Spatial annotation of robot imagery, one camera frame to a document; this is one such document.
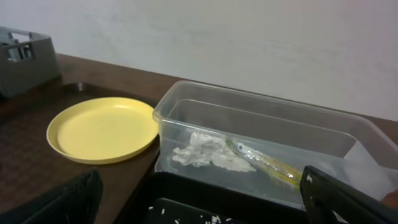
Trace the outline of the clear plastic container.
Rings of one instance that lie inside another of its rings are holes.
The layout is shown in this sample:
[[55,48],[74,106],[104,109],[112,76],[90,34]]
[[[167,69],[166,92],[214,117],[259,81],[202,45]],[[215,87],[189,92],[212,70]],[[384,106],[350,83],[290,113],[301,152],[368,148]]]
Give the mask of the clear plastic container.
[[193,132],[241,142],[303,171],[314,166],[383,200],[397,190],[397,145],[362,117],[244,91],[179,81],[155,107],[160,156],[157,172],[302,209],[299,189],[289,189],[265,172],[236,172],[213,164],[183,166],[172,160]]

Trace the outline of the yellow round plate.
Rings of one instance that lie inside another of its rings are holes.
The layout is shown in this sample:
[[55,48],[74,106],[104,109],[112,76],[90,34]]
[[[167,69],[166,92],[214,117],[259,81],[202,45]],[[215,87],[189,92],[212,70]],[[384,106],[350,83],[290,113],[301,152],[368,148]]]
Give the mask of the yellow round plate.
[[159,133],[153,107],[132,98],[104,97],[77,103],[47,127],[48,144],[69,160],[103,165],[145,151]]

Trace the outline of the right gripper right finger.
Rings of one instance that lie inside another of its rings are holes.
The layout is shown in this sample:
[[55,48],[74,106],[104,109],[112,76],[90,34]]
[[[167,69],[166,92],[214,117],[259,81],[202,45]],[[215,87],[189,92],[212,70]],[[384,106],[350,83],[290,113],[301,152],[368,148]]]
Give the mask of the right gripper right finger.
[[313,166],[305,166],[300,193],[309,223],[397,224],[397,210]]

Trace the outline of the green snack wrapper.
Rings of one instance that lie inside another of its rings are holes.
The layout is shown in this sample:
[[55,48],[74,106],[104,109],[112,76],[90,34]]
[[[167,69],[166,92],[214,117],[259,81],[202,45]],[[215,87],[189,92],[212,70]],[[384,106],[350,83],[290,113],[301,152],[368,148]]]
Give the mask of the green snack wrapper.
[[225,143],[237,156],[265,172],[277,184],[289,189],[299,189],[301,171],[241,142],[227,139]]

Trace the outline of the rice food scraps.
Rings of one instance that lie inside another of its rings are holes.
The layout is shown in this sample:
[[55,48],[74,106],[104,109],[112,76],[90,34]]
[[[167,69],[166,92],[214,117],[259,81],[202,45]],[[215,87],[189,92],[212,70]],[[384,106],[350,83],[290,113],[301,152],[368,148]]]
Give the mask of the rice food scraps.
[[143,223],[149,224],[235,224],[239,221],[214,213],[199,210],[193,207],[181,207],[162,205],[157,209],[151,209]]

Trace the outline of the black waste tray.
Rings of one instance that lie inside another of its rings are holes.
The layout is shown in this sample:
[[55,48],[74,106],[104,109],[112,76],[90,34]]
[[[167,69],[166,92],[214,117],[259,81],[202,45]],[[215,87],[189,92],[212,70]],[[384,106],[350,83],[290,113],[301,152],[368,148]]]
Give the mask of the black waste tray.
[[143,223],[147,212],[165,205],[193,207],[239,223],[307,223],[299,209],[205,184],[179,175],[153,173],[133,192],[116,223]]

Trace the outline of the grey plastic dish rack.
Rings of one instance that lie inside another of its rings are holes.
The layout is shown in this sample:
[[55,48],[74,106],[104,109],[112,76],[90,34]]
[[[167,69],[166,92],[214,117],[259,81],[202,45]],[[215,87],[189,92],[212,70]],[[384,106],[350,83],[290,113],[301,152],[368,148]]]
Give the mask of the grey plastic dish rack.
[[13,98],[62,75],[47,34],[1,27],[1,98]]

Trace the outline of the white tissue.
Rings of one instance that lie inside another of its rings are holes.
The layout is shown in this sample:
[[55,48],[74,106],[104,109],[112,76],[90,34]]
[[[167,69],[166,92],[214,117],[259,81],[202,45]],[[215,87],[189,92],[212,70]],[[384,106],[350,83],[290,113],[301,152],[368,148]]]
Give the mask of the white tissue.
[[238,157],[227,145],[224,138],[198,132],[190,135],[189,145],[184,149],[176,147],[172,160],[183,166],[205,167],[211,164],[236,172],[255,172],[249,162]]

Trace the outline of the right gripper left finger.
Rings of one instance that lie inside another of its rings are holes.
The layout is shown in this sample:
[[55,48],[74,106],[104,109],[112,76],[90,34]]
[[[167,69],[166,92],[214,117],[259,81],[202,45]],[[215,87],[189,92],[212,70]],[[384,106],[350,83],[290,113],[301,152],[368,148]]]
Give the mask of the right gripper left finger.
[[1,223],[94,223],[103,193],[96,170],[68,182],[17,208],[1,214]]

